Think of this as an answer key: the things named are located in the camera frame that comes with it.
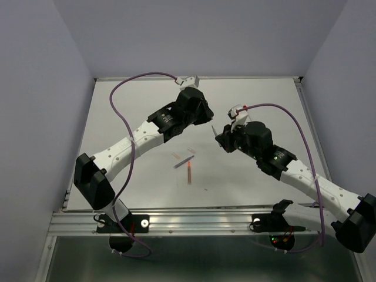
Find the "black marker pen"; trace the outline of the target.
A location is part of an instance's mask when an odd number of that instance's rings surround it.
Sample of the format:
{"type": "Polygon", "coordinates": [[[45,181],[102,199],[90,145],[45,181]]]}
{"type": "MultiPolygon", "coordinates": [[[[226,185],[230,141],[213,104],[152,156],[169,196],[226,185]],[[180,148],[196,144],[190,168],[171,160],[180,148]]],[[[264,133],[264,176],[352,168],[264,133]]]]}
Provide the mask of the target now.
{"type": "Polygon", "coordinates": [[[222,147],[221,144],[220,144],[220,142],[217,140],[218,133],[217,133],[217,131],[216,131],[216,129],[214,128],[213,125],[211,125],[211,129],[212,129],[213,134],[214,134],[214,139],[215,139],[215,141],[218,143],[218,146],[219,146],[219,147],[222,147]]]}

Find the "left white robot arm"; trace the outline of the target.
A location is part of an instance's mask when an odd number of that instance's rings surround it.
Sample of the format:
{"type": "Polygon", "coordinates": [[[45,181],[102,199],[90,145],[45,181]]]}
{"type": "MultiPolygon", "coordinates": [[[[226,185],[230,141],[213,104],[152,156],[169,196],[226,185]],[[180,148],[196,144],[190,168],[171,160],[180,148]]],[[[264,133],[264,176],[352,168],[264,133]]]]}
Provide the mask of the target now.
{"type": "Polygon", "coordinates": [[[212,120],[204,94],[186,87],[174,102],[151,114],[129,137],[93,156],[86,153],[76,159],[73,183],[94,211],[102,211],[117,231],[130,227],[130,212],[115,194],[112,180],[126,167],[132,169],[135,160],[183,133],[190,125],[212,120]]]}

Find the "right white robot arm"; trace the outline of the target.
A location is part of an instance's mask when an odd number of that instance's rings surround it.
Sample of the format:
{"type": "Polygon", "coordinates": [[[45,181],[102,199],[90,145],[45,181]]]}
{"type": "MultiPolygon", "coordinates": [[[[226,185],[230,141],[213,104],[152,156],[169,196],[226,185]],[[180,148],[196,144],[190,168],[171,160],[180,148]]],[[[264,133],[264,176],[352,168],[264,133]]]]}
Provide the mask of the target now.
{"type": "Polygon", "coordinates": [[[256,161],[263,173],[322,205],[305,207],[292,200],[281,200],[271,212],[253,215],[253,232],[292,233],[310,229],[335,237],[355,253],[365,251],[375,236],[375,196],[359,196],[314,174],[294,154],[273,143],[271,131],[264,123],[225,125],[215,140],[227,153],[244,153],[256,161]]]}

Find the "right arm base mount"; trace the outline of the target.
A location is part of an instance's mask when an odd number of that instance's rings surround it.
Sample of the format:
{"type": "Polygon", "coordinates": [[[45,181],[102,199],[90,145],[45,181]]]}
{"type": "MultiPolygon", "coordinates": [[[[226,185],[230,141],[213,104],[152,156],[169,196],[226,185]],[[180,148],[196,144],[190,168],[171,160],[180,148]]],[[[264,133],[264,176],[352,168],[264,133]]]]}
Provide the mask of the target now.
{"type": "Polygon", "coordinates": [[[291,200],[282,200],[275,204],[269,213],[253,214],[249,229],[255,233],[305,231],[305,227],[289,225],[283,217],[286,209],[292,204],[291,200]]]}

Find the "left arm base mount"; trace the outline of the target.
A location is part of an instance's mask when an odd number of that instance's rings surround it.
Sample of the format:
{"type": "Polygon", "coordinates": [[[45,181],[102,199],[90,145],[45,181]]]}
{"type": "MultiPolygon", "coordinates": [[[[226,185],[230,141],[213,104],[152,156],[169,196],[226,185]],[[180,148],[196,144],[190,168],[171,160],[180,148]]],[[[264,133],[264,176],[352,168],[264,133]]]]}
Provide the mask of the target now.
{"type": "MultiPolygon", "coordinates": [[[[97,224],[96,232],[99,234],[123,233],[123,230],[107,214],[97,213],[93,216],[97,224]]],[[[148,214],[129,214],[120,221],[121,225],[132,234],[145,234],[149,232],[150,216],[148,214]]]]}

